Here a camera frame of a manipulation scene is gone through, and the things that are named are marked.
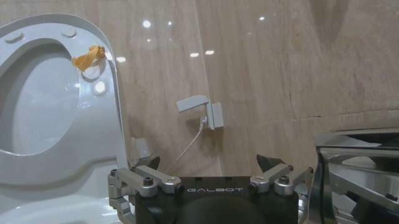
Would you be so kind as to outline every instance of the screw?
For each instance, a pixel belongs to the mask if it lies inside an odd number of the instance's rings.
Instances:
[[[143,180],[143,185],[146,187],[154,185],[154,179],[151,177],[146,177],[145,180]]]
[[[392,194],[386,194],[386,198],[390,199],[392,201],[398,201],[398,197]]]
[[[265,178],[261,177],[261,176],[254,177],[254,179],[256,179],[257,181],[265,181]]]
[[[281,182],[282,184],[289,184],[289,183],[290,183],[290,177],[288,177],[286,175],[282,176],[282,177],[280,178],[280,182]]]
[[[117,175],[117,169],[111,170],[111,176]]]

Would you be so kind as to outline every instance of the beige marble wall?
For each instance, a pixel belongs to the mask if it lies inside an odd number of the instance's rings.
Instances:
[[[69,13],[101,27],[118,57],[131,134],[146,137],[166,170],[191,142],[202,110],[178,113],[177,101],[209,95],[194,0],[2,0],[0,25],[37,14]],[[143,21],[151,27],[143,27]],[[221,175],[213,136],[202,135],[173,169]]]
[[[396,125],[396,0],[197,0],[226,175],[260,172],[256,155],[305,168],[320,132]]]

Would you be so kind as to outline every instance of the orange tape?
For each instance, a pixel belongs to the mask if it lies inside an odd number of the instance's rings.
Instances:
[[[106,49],[102,46],[91,46],[90,51],[86,55],[73,58],[73,64],[79,70],[86,71],[87,68],[94,64],[95,59],[106,57]]]

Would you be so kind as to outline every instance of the white cable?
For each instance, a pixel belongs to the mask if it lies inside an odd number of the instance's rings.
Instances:
[[[167,172],[170,171],[171,168],[174,168],[174,166],[178,164],[178,161],[181,160],[181,158],[183,157],[183,155],[187,153],[187,151],[189,151],[189,149],[191,148],[191,146],[193,146],[195,140],[199,138],[203,129],[205,129],[205,119],[201,118],[201,120],[199,120],[199,132],[198,132],[197,136],[194,137],[191,143],[189,144],[189,146],[187,146],[186,149],[183,150],[182,154],[179,155],[178,159],[175,160],[173,166],[167,169]]]

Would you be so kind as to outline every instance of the toilet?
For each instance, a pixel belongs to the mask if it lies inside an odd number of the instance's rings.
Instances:
[[[103,46],[81,71],[71,59]],[[0,223],[119,223],[107,174],[130,146],[110,41],[67,14],[0,28]]]

